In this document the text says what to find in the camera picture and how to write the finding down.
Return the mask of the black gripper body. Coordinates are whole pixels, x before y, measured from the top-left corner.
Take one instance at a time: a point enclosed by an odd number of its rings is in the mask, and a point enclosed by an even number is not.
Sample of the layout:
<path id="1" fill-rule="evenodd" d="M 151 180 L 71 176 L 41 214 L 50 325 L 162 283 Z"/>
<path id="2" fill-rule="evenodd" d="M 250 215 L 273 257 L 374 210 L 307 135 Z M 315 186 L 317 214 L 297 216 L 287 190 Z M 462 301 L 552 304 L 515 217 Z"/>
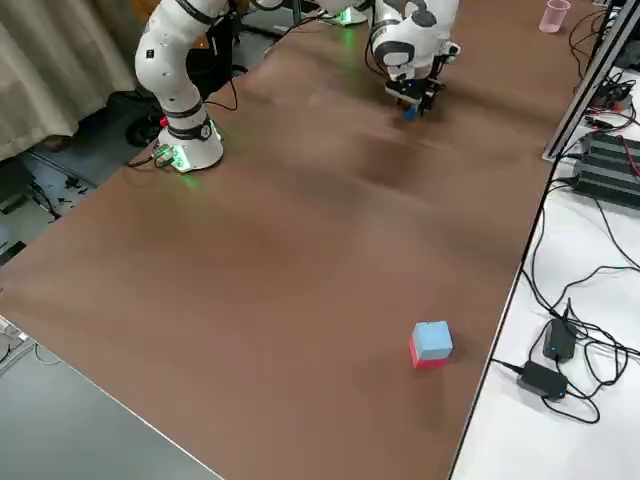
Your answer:
<path id="1" fill-rule="evenodd" d="M 443 89 L 443 84 L 439 81 L 440 73 L 446 63 L 444 55 L 434 58 L 429 74 L 421 79 L 416 79 L 412 83 L 412 94 L 418 100 L 431 100 Z"/>

